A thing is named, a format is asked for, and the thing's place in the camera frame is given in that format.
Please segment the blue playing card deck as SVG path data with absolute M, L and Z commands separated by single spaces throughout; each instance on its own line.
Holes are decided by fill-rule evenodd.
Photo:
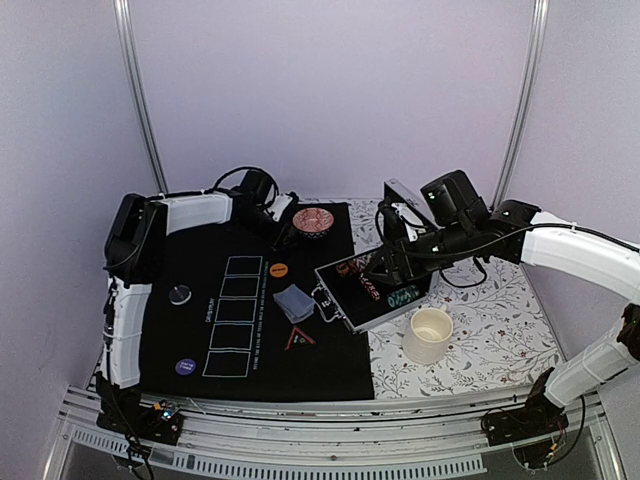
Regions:
M 273 294 L 274 301 L 292 323 L 300 323 L 314 313 L 315 302 L 312 297 L 292 284 L 281 292 Z

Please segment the red triangular all-in marker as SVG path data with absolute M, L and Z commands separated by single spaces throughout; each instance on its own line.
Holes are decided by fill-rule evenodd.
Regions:
M 315 345 L 316 342 L 299 327 L 294 326 L 291 330 L 285 350 L 291 351 L 296 348 Z

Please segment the orange big blind button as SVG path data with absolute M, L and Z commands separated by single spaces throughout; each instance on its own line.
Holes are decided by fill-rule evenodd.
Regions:
M 269 274 L 273 278 L 283 278 L 288 274 L 288 272 L 289 272 L 289 268 L 284 263 L 274 263 L 269 268 Z

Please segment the green blue poker chip stack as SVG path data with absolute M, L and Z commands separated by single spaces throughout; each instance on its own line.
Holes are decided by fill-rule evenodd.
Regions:
M 388 294 L 386 301 L 390 308 L 395 309 L 409 304 L 419 297 L 420 289 L 416 285 L 409 285 Z

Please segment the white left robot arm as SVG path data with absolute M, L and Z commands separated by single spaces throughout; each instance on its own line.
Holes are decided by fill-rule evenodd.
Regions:
M 226 172 L 208 189 L 125 195 L 104 247 L 109 280 L 102 376 L 119 388 L 140 382 L 144 310 L 163 268 L 169 235 L 236 221 L 282 250 L 294 242 L 292 217 L 299 202 L 297 193 L 282 193 L 273 176 L 252 166 Z

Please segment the clear acrylic dealer button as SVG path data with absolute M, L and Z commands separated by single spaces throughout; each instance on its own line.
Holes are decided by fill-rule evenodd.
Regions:
M 174 306 L 186 304 L 192 297 L 191 289 L 186 285 L 173 286 L 168 294 L 169 302 Z

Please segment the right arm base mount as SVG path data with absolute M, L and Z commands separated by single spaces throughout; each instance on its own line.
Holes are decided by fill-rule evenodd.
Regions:
M 557 407 L 544 396 L 546 382 L 553 370 L 554 368 L 548 369 L 535 381 L 523 406 L 511 410 L 492 409 L 480 422 L 490 446 L 557 433 L 557 440 L 515 449 L 517 462 L 529 470 L 545 469 L 552 464 L 569 426 L 564 408 Z

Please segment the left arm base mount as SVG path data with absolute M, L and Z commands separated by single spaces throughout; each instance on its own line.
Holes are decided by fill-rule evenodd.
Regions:
M 98 394 L 101 400 L 98 427 L 132 440 L 177 445 L 184 422 L 177 405 L 161 400 L 152 406 L 144 406 L 136 388 L 119 389 L 110 384 L 102 384 Z

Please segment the purple small blind button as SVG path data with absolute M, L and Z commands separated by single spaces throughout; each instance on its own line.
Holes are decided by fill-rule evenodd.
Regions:
M 189 376 L 197 369 L 196 362 L 191 358 L 179 360 L 175 365 L 175 372 L 180 376 Z

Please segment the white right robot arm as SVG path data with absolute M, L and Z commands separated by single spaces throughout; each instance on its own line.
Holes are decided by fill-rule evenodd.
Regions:
M 424 208 L 398 191 L 378 204 L 380 282 L 404 285 L 467 258 L 496 257 L 561 271 L 628 302 L 607 334 L 536 381 L 517 415 L 524 435 L 539 435 L 556 412 L 638 364 L 638 246 L 522 201 L 508 200 L 490 210 L 462 170 L 427 183 L 420 193 Z

